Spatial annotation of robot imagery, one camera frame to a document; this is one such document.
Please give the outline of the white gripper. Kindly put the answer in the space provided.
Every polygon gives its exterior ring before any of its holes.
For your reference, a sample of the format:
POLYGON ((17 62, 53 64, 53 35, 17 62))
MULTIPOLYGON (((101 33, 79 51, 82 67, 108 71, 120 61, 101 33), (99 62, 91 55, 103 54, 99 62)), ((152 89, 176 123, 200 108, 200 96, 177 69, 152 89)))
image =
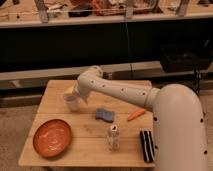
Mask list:
POLYGON ((87 99, 90 95, 90 90, 76 83, 73 87, 72 94, 78 98, 81 98, 85 103, 88 103, 87 99))

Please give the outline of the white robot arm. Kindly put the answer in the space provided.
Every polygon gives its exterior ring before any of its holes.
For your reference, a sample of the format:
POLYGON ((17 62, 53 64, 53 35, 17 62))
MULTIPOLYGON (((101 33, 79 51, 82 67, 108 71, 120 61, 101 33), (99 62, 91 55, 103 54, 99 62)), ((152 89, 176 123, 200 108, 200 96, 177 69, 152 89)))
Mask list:
POLYGON ((153 171, 208 171, 203 109, 190 88, 168 84, 158 89, 106 80, 102 69, 92 66, 78 76, 73 94, 87 99, 92 91, 153 113, 153 171))

